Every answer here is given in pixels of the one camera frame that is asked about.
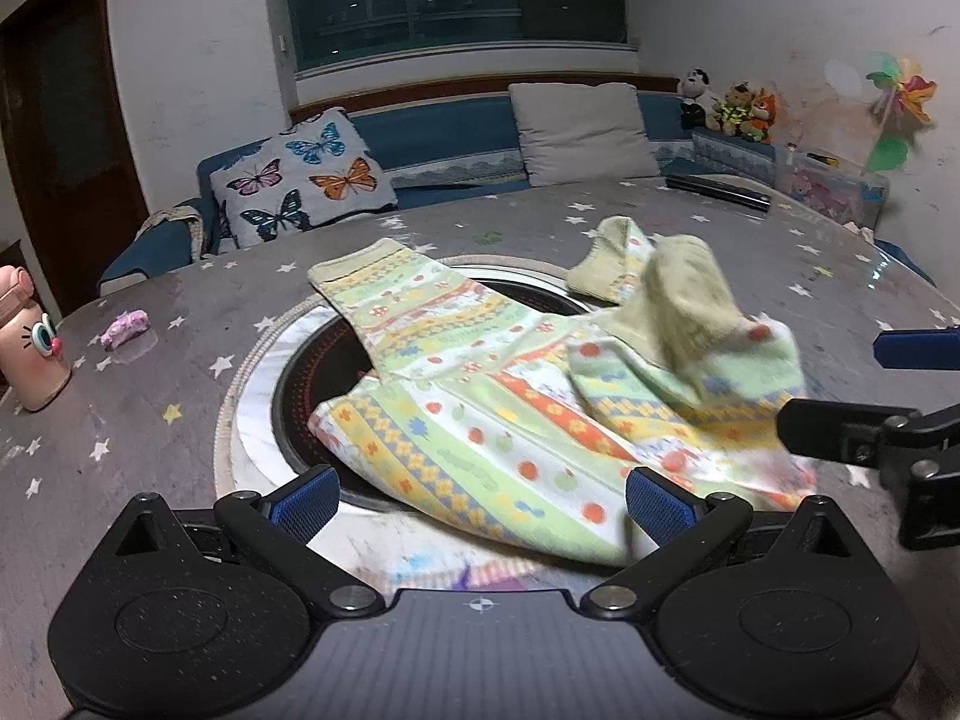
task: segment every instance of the yellow star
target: yellow star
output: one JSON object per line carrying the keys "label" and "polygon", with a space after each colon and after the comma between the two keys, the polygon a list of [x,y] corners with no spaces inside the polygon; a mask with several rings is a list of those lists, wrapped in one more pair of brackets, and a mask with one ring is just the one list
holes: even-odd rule
{"label": "yellow star", "polygon": [[180,419],[183,415],[179,410],[179,403],[171,403],[167,406],[167,410],[162,415],[162,418],[166,420],[168,425],[172,425],[177,419]]}

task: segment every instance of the gray table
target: gray table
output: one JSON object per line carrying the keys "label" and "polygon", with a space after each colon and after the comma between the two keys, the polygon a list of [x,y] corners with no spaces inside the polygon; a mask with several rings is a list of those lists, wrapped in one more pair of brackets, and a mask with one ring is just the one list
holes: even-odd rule
{"label": "gray table", "polygon": [[[309,266],[384,236],[435,257],[505,254],[568,268],[587,254],[602,218],[630,215],[648,234],[709,242],[744,312],[793,329],[812,396],[922,410],[960,400],[960,374],[884,371],[872,360],[882,326],[960,322],[960,309],[925,281],[795,203],[775,202],[762,217],[659,184],[536,189],[350,221],[189,266],[68,317],[61,336],[76,370],[64,392],[35,415],[18,412],[12,397],[0,405],[0,717],[66,711],[46,628],[86,557],[139,490],[157,490],[175,508],[213,502],[214,424],[233,373],[226,364],[235,368],[251,350],[256,323],[311,295]],[[143,348],[108,356],[89,343],[131,309],[152,319],[155,336]],[[957,552],[901,551],[877,480],[852,485],[843,466],[821,466],[819,476],[914,610],[923,631],[914,688],[925,716],[936,716],[960,695],[960,676],[950,676],[960,661]]]}

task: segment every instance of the pink toy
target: pink toy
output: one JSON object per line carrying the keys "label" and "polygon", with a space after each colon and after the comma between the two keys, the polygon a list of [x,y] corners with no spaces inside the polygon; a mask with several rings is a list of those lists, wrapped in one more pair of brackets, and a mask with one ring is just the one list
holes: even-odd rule
{"label": "pink toy", "polygon": [[42,409],[70,379],[64,344],[22,268],[0,268],[0,368],[23,408]]}
{"label": "pink toy", "polygon": [[104,349],[115,349],[149,329],[150,317],[146,311],[125,311],[107,327],[107,332],[100,336],[100,343]]}

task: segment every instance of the brown wooden door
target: brown wooden door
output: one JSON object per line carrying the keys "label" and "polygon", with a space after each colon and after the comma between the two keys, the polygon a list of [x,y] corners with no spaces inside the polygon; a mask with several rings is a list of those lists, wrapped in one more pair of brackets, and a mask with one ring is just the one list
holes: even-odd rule
{"label": "brown wooden door", "polygon": [[0,25],[3,139],[23,218],[61,312],[147,209],[120,112],[106,0],[30,0]]}

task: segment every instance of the cartoon face bottle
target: cartoon face bottle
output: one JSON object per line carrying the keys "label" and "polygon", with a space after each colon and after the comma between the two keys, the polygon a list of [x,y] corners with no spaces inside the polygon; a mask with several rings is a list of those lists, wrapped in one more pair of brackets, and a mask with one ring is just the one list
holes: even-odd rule
{"label": "cartoon face bottle", "polygon": [[33,295],[27,271],[0,268],[0,370],[31,412],[53,400],[71,373],[53,322]]}

